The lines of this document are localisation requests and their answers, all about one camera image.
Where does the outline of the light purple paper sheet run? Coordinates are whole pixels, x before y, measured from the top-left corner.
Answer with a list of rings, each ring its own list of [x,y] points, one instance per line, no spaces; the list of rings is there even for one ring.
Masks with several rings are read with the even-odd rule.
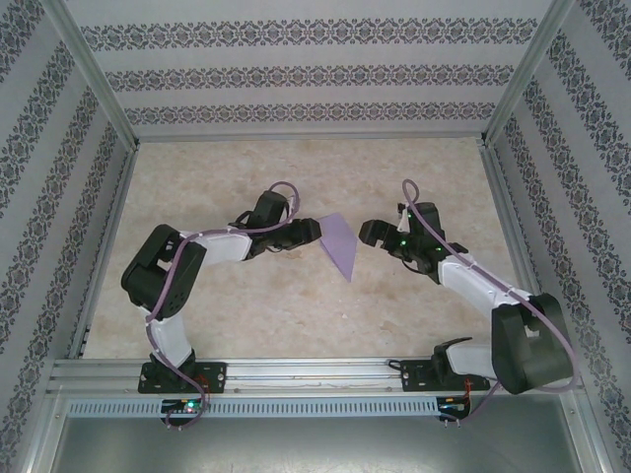
[[[318,220],[321,248],[347,282],[352,281],[357,254],[357,236],[344,217],[333,213]]]

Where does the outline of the small circuit board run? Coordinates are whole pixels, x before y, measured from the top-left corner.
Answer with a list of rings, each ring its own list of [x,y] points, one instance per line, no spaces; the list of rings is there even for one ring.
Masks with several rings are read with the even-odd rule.
[[[466,396],[438,397],[438,408],[441,412],[451,415],[466,416],[470,412],[470,400]]]
[[[204,403],[201,399],[165,399],[162,402],[163,415],[196,415],[202,412]]]

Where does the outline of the grey metal panel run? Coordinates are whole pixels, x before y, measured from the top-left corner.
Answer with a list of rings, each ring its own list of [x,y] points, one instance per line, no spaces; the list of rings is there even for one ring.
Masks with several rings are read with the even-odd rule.
[[[554,397],[495,398],[462,425],[432,417],[71,418],[51,473],[610,473]]]

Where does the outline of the aluminium side rail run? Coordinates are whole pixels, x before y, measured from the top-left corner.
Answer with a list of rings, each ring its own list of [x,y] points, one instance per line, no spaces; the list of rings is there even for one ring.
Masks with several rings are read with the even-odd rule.
[[[519,216],[513,205],[509,186],[502,173],[497,156],[494,150],[482,139],[478,139],[476,143],[517,282],[522,289],[529,291],[531,294],[540,294],[542,290],[530,261]]]
[[[83,356],[85,338],[92,326],[92,320],[98,305],[101,286],[105,278],[106,268],[130,185],[131,176],[137,161],[139,148],[140,145],[137,144],[126,154],[117,175],[115,187],[107,206],[104,225],[100,233],[99,245],[95,252],[87,286],[81,298],[77,317],[71,332],[70,342],[64,355],[65,359],[75,360]]]

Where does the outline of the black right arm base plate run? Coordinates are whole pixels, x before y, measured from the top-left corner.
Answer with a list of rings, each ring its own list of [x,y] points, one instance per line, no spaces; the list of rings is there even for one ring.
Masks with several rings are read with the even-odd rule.
[[[456,374],[450,368],[437,368],[431,360],[403,360],[399,363],[400,380],[405,392],[487,391],[490,381],[479,375]]]

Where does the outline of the aluminium mounting rail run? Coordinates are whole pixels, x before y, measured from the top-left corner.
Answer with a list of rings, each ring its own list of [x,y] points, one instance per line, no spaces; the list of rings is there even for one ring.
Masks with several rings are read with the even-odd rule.
[[[405,392],[400,380],[401,361],[382,358],[333,359],[231,359],[227,365],[224,395],[359,395],[418,393],[463,395],[461,392]],[[141,394],[138,381],[143,360],[60,360],[53,364],[45,392]]]

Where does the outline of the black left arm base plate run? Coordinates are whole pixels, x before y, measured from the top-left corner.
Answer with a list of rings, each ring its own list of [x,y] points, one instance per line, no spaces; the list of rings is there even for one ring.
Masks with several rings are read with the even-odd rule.
[[[179,370],[198,384],[205,393],[223,393],[227,365],[219,362],[187,362]],[[159,361],[145,363],[137,390],[141,394],[197,393],[197,389]]]

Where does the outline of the aluminium frame post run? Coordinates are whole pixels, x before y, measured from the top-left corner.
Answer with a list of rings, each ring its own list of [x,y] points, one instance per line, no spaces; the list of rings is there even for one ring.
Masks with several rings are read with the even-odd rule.
[[[489,148],[495,143],[517,106],[524,89],[531,80],[538,64],[552,39],[561,28],[575,0],[551,0],[520,64],[515,70],[506,91],[502,94],[490,120],[477,144]]]
[[[65,0],[39,0],[39,2],[65,42],[75,63],[104,108],[105,114],[118,135],[128,148],[136,150],[139,139],[134,133],[130,121],[117,100],[95,54],[72,17]]]

